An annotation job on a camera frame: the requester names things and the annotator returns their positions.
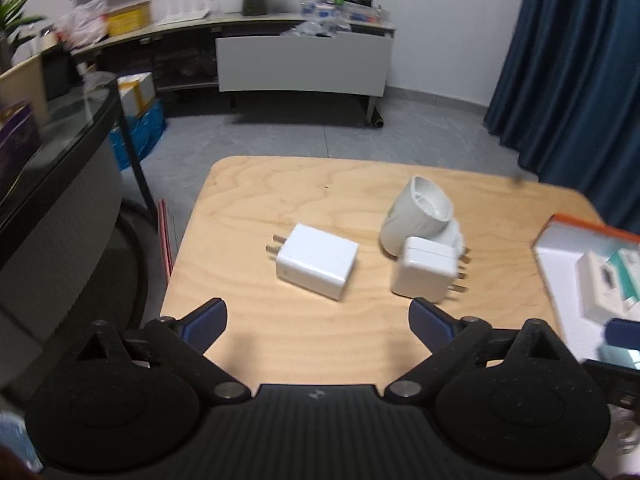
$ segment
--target black ribbed surface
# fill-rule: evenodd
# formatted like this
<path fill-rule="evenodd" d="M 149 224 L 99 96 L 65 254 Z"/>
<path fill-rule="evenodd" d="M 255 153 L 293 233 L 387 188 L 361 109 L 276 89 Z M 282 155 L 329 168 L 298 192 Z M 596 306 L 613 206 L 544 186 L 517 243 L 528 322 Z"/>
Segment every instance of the black ribbed surface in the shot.
<path fill-rule="evenodd" d="M 90 478 L 46 470 L 53 480 Z M 542 476 L 468 462 L 443 444 L 417 408 L 393 406 L 372 386 L 262 386 L 255 399 L 213 409 L 173 455 L 140 480 L 597 480 L 583 466 Z"/>

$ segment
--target white plastic bag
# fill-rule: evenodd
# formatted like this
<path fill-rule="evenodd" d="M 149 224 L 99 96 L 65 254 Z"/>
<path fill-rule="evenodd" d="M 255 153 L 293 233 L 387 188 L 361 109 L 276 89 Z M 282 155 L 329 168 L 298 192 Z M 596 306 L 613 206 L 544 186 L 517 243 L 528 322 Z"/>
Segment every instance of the white plastic bag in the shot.
<path fill-rule="evenodd" d="M 91 0 L 60 18 L 58 30 L 75 48 L 91 46 L 107 35 L 107 0 Z"/>

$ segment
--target curtain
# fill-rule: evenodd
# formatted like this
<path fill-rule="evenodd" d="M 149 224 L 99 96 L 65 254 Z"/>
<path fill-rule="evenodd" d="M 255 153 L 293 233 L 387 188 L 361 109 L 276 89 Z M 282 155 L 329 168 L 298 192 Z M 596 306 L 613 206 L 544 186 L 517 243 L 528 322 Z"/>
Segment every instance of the curtain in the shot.
<path fill-rule="evenodd" d="M 640 234 L 640 0 L 523 0 L 484 118 L 540 182 Z"/>

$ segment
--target gray tile floor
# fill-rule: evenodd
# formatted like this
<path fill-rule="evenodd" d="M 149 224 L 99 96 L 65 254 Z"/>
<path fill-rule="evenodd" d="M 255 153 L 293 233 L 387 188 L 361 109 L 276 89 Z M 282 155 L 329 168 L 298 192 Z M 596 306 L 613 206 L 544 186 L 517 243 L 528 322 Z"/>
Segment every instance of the gray tile floor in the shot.
<path fill-rule="evenodd" d="M 384 100 L 384 128 L 363 125 L 352 96 L 258 92 L 238 97 L 231 109 L 220 96 L 169 102 L 168 127 L 143 161 L 154 196 L 164 198 L 181 236 L 210 167 L 231 155 L 328 156 L 439 166 L 536 180 L 517 165 L 517 152 L 500 146 L 482 126 L 482 116 L 405 100 Z M 130 170 L 124 193 L 140 200 Z M 155 317 L 165 284 L 157 239 L 139 222 L 149 260 L 145 319 Z"/>

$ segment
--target wooden table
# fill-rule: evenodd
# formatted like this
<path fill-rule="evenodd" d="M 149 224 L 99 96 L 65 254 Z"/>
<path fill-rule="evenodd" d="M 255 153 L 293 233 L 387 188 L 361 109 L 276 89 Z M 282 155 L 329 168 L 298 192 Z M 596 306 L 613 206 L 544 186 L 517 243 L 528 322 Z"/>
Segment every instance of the wooden table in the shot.
<path fill-rule="evenodd" d="M 206 355 L 254 390 L 261 383 L 367 383 L 382 390 L 429 355 L 409 330 L 410 300 L 389 289 L 393 261 L 378 245 L 386 212 L 414 174 L 453 201 L 470 249 L 468 292 L 452 292 L 439 305 L 496 327 L 539 317 L 556 328 L 530 245 L 553 213 L 600 221 L 580 193 L 439 168 L 273 156 L 213 165 L 162 314 L 180 318 L 223 298 L 228 328 Z M 359 243 L 341 302 L 276 279 L 265 246 L 298 222 Z"/>

